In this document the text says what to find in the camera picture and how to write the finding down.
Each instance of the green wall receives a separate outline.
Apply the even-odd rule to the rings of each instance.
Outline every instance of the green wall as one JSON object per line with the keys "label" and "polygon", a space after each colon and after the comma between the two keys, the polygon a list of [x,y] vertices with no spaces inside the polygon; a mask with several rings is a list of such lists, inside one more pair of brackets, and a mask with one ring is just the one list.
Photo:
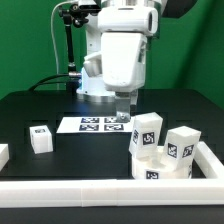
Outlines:
{"label": "green wall", "polygon": [[[1,0],[0,98],[56,74],[50,16],[60,0]],[[160,39],[148,52],[146,88],[192,88],[224,108],[224,1],[198,0],[180,19],[162,18]],[[61,70],[66,72],[64,27],[55,17]],[[81,68],[84,30],[73,29]]]}
{"label": "green wall", "polygon": [[180,19],[162,19],[146,88],[195,89],[224,108],[223,9],[223,0],[198,0]]}

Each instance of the black tabletop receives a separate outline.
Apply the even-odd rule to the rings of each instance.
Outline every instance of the black tabletop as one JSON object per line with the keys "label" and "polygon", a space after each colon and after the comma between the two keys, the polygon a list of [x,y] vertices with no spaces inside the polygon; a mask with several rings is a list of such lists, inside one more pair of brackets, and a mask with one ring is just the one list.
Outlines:
{"label": "black tabletop", "polygon": [[[185,125],[200,130],[200,140],[204,141],[221,161],[224,160],[224,111],[200,93],[193,90],[140,90],[134,114],[150,112],[157,112],[164,119],[160,145],[164,144],[168,129]],[[108,145],[108,141],[112,141],[118,149],[115,154],[123,150],[121,159],[126,158],[126,162],[122,172],[113,172],[116,166],[112,166],[111,171],[109,169],[108,172],[102,173],[103,170],[101,172],[101,169],[96,169],[92,174],[89,174],[88,167],[85,170],[82,164],[76,163],[74,166],[69,156],[72,150],[62,151],[61,139],[69,136],[56,134],[64,116],[114,115],[113,103],[80,101],[66,91],[21,91],[7,95],[0,101],[0,143],[9,144],[10,160],[0,172],[0,180],[132,178],[128,153],[130,133],[75,136],[76,148],[89,148],[86,140],[92,138],[89,141],[91,148],[94,148],[94,142],[97,144],[100,141],[102,145],[102,142],[106,141]],[[50,129],[54,152],[33,152],[29,127],[38,125],[47,125]],[[66,154],[67,158],[70,158],[70,165],[66,156],[62,158],[62,155]],[[200,171],[194,173],[195,178],[201,176]],[[224,206],[134,206],[0,209],[0,223],[222,223],[223,208]]]}

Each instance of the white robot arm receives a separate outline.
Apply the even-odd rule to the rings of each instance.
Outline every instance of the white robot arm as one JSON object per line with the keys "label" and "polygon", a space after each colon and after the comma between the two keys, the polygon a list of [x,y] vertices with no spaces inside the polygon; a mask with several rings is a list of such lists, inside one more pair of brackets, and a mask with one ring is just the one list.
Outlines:
{"label": "white robot arm", "polygon": [[115,92],[117,120],[130,120],[132,97],[145,84],[147,37],[157,37],[167,0],[102,0],[102,74],[106,90]]}
{"label": "white robot arm", "polygon": [[[137,89],[145,84],[147,41],[158,36],[167,0],[70,2],[74,3],[73,24],[86,24],[87,36],[83,83],[77,93],[115,96],[117,120],[128,122],[130,105],[137,103]],[[95,6],[101,7],[99,13],[91,13]]]}

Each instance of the printed marker sheet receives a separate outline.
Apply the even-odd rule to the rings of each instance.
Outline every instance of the printed marker sheet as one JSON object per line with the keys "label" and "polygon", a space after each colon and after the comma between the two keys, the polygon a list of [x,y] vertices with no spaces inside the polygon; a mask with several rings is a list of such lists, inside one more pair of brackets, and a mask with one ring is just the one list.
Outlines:
{"label": "printed marker sheet", "polygon": [[128,123],[118,123],[116,117],[64,117],[57,133],[132,132],[134,117]]}

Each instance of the white block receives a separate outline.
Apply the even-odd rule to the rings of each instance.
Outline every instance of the white block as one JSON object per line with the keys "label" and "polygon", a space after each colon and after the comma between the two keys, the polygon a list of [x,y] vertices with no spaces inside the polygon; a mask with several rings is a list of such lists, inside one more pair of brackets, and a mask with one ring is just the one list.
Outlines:
{"label": "white block", "polygon": [[190,166],[200,135],[200,131],[185,126],[169,130],[161,163],[172,169]]}
{"label": "white block", "polygon": [[129,151],[134,158],[156,157],[163,119],[156,113],[137,115]]}
{"label": "white block", "polygon": [[31,144],[35,154],[52,152],[52,136],[46,125],[30,127]]}
{"label": "white block", "polygon": [[191,165],[173,170],[157,160],[136,159],[132,157],[132,175],[135,179],[188,179]]}
{"label": "white block", "polygon": [[116,206],[117,181],[98,180],[82,182],[82,206]]}
{"label": "white block", "polygon": [[223,164],[204,142],[198,143],[194,159],[206,178],[224,178]]}
{"label": "white block", "polygon": [[7,144],[0,144],[0,170],[9,160],[9,148]]}

